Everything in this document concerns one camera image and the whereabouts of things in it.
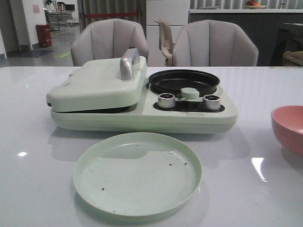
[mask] red trash can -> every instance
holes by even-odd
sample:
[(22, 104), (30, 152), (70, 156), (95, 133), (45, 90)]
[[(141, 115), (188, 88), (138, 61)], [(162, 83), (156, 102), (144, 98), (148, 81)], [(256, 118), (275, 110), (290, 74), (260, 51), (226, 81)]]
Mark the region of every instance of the red trash can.
[(38, 42), (40, 47), (48, 47), (52, 45), (51, 31), (49, 25), (36, 25)]

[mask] glossy tabletop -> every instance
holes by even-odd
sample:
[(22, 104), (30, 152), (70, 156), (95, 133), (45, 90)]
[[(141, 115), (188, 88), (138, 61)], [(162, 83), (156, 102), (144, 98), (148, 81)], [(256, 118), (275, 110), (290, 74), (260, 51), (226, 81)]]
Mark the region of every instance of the glossy tabletop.
[[(165, 69), (148, 68), (147, 76)], [(72, 181), (76, 162), (88, 148), (122, 132), (58, 128), (46, 105), (46, 93), (75, 68), (1, 68), (0, 226), (302, 226), (303, 157), (279, 144), (270, 113), (282, 105), (303, 105), (303, 68), (193, 69), (220, 78), (238, 108), (238, 121), (222, 134), (168, 133), (200, 157), (200, 187), (169, 217), (122, 223), (84, 202)]]

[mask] green plate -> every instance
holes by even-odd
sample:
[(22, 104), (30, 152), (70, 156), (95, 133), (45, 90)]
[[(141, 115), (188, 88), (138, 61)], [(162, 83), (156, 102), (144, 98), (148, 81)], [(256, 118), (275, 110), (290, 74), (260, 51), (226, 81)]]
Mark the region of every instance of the green plate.
[(93, 207), (116, 215), (143, 217), (173, 211), (202, 180), (195, 152), (169, 136), (134, 132), (113, 136), (78, 160), (73, 181)]

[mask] tiled floor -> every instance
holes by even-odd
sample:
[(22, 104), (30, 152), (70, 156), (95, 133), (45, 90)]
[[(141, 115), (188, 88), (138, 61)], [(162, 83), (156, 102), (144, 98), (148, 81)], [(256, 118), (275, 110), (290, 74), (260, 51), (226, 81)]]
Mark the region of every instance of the tiled floor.
[(71, 44), (80, 35), (79, 26), (60, 27), (59, 31), (51, 32), (52, 46), (37, 50), (53, 50), (38, 58), (7, 58), (0, 60), (0, 67), (6, 66), (73, 66), (71, 60)]

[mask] frying pan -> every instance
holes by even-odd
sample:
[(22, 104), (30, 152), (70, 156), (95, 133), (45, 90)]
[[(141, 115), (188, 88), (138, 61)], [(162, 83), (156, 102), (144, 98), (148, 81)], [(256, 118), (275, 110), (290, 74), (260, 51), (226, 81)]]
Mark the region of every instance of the frying pan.
[(197, 70), (165, 70), (149, 77), (151, 88), (161, 93), (171, 93), (180, 96), (181, 88), (192, 87), (199, 91), (199, 96), (212, 94), (220, 83), (219, 78), (208, 72)]

